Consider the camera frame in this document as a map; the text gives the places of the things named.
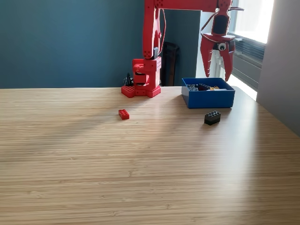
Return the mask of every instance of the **cable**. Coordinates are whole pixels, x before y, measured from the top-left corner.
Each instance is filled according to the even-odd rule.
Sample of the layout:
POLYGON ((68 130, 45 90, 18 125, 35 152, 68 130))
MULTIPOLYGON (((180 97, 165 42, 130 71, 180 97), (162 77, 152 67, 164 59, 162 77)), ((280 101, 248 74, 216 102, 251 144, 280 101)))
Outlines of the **cable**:
POLYGON ((207 36, 205 36, 205 35, 202 33, 202 31, 203 31, 203 29, 207 26, 207 24, 211 21, 211 19, 212 19, 216 14, 218 14, 218 12, 214 13, 213 15, 211 15, 211 17, 208 19, 208 21, 205 23, 205 25, 204 25, 204 26, 201 28, 201 30, 200 30, 200 34, 201 34, 202 37, 204 37, 204 38, 206 38, 206 39, 208 39, 209 41, 212 41, 212 42, 214 42, 214 43, 218 43, 218 42, 217 42, 217 41, 214 41, 214 40, 211 40, 210 38, 208 38, 207 36))
POLYGON ((164 41, 165 41, 165 30, 167 28, 167 21, 165 19, 165 11, 163 9, 161 9, 163 11, 163 15, 164 15, 164 21, 165 21, 165 27, 164 27, 164 33, 163 33, 163 38, 162 38, 162 42, 161 42, 161 45, 160 45, 160 50, 159 50, 159 53, 160 54, 163 50, 163 45, 164 45, 164 41))

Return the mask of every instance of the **window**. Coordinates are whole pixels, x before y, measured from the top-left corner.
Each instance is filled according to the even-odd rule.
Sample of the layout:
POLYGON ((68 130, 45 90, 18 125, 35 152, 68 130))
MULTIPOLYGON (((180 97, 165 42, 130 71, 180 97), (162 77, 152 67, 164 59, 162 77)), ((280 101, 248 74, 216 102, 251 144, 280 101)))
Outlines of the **window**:
POLYGON ((245 9, 232 11, 229 32, 261 43, 267 43, 274 0, 233 0, 245 9))
MULTIPOLYGON (((243 8, 245 11, 230 12, 231 24, 228 34, 237 38, 232 75, 255 91, 258 90, 273 4, 274 0, 233 0, 232 6, 243 8)), ((222 60, 216 53, 215 77, 224 76, 222 60)))

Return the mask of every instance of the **red robotic arm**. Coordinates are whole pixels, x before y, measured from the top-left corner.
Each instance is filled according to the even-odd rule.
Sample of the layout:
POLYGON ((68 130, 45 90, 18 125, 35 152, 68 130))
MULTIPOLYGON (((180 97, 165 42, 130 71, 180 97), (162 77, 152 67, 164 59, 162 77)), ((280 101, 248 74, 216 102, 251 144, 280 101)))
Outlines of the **red robotic arm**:
POLYGON ((165 37, 160 30, 160 11, 164 9, 202 10, 214 13, 214 23, 211 33, 202 34, 201 54, 206 76, 210 76, 210 61, 212 50, 219 50, 224 60, 226 80, 233 69, 233 52, 235 50, 234 36, 227 35, 230 23, 228 11, 241 10, 231 7, 232 0, 145 0, 145 15, 143 28, 143 60, 133 60, 134 86, 122 87, 122 93, 127 97, 154 97, 160 93, 161 57, 165 37))

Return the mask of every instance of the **table surface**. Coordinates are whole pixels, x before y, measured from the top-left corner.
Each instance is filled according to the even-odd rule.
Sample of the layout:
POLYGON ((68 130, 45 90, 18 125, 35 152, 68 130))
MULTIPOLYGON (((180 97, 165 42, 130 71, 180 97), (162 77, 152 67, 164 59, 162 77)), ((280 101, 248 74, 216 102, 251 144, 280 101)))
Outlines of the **table surface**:
POLYGON ((0 224, 299 225, 300 138, 239 89, 214 126, 180 93, 0 90, 0 224))

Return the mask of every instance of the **blue plastic container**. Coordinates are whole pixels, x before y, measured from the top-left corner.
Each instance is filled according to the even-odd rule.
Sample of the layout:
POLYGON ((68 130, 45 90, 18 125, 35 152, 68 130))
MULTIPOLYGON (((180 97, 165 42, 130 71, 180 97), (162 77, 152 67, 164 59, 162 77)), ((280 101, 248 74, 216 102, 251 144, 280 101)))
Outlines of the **blue plastic container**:
POLYGON ((235 90, 222 78, 183 78, 182 96, 190 109, 195 108, 231 108, 234 102, 235 90), (188 84, 203 83, 208 86, 218 86, 218 91, 190 91, 188 84))

